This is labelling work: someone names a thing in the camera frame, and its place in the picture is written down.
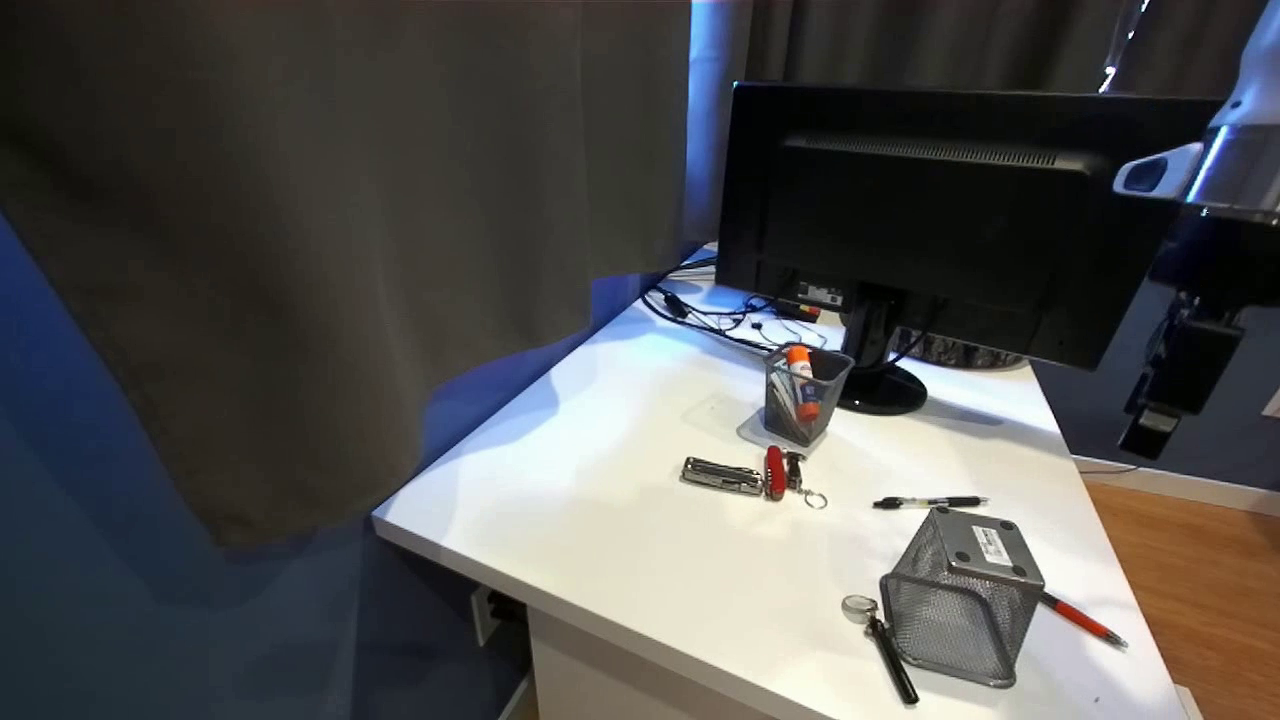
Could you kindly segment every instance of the red object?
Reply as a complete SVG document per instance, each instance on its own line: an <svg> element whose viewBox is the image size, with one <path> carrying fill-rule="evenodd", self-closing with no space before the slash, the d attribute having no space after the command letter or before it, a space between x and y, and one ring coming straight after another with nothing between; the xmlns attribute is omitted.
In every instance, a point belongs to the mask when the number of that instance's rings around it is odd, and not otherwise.
<svg viewBox="0 0 1280 720"><path fill-rule="evenodd" d="M821 415L824 415L824 413L821 413L815 403L801 403L801 410L797 410L797 422L801 422L801 423L814 423L814 422L821 422Z"/></svg>
<svg viewBox="0 0 1280 720"><path fill-rule="evenodd" d="M1123 640L1119 640L1109 624L1084 618L1078 605L1070 605L1070 601L1060 601L1060 596L1048 596L1048 591L1043 591L1039 601L1043 601L1058 618L1065 618L1070 624L1084 627L1087 638L1123 649Z"/></svg>
<svg viewBox="0 0 1280 720"><path fill-rule="evenodd" d="M777 446L767 446L767 454L763 454L763 495L767 502L784 502L784 492L790 492L790 460L784 460L784 454Z"/></svg>

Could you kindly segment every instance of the dark curtain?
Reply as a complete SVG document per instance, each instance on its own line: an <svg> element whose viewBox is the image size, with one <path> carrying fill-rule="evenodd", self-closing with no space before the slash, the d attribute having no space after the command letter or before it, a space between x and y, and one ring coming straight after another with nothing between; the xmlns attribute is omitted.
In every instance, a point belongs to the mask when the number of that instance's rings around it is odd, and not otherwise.
<svg viewBox="0 0 1280 720"><path fill-rule="evenodd" d="M0 211L240 550L678 254L684 77L680 0L10 0Z"/></svg>
<svg viewBox="0 0 1280 720"><path fill-rule="evenodd" d="M697 0L721 30L694 73L690 170L721 170L729 79L869 87L1035 87L1223 97L1266 0ZM690 231L716 236L721 178L697 178Z"/></svg>

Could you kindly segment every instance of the desk leg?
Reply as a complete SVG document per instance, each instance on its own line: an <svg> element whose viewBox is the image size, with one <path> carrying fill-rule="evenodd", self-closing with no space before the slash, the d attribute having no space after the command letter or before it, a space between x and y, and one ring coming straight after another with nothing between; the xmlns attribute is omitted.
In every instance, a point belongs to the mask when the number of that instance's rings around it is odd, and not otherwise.
<svg viewBox="0 0 1280 720"><path fill-rule="evenodd" d="M645 658L530 608L539 720L763 720Z"/></svg>

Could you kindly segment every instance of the pen holder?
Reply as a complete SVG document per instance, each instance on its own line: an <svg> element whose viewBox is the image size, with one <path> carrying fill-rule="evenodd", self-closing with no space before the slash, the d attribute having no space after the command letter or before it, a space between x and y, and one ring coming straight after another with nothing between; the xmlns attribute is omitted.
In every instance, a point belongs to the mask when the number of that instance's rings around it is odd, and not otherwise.
<svg viewBox="0 0 1280 720"><path fill-rule="evenodd" d="M852 355L784 345L763 359L763 428L801 448L821 442L834 423Z"/></svg>
<svg viewBox="0 0 1280 720"><path fill-rule="evenodd" d="M1043 578L1017 526L930 513L880 579L902 658L915 669L1009 688Z"/></svg>

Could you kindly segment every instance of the black cable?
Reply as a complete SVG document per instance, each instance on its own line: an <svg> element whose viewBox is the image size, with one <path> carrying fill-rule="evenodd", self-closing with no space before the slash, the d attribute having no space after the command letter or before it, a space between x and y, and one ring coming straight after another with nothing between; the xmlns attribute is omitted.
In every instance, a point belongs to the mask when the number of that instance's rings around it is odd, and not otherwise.
<svg viewBox="0 0 1280 720"><path fill-rule="evenodd" d="M684 259L680 270L712 270L716 258L697 258L697 259Z"/></svg>
<svg viewBox="0 0 1280 720"><path fill-rule="evenodd" d="M895 363L902 363L906 355L914 355L922 345L925 345L925 332L915 327L914 345L909 345L909 349L902 349L895 355L888 355L888 363L886 363L886 368L895 368Z"/></svg>
<svg viewBox="0 0 1280 720"><path fill-rule="evenodd" d="M729 332L737 332L737 327L744 323L747 314L705 314L705 310L694 310L690 299L680 299L680 298L668 291L668 287L650 287L650 291L642 298L642 304L645 304L653 318L668 321L668 323L721 335L721 339L739 345L739 349L762 351L762 355L771 351L767 345L752 345L752 339L744 339L744 335L729 335Z"/></svg>
<svg viewBox="0 0 1280 720"><path fill-rule="evenodd" d="M814 349L830 349L830 335L824 335L824 332L815 332L815 327L784 323L784 321L780 321L780 327L790 332L784 339L777 339L771 332L763 332L763 323L762 323L762 321L752 323L752 332L755 332L755 335L763 335L771 349L777 349L777 345L814 345Z"/></svg>

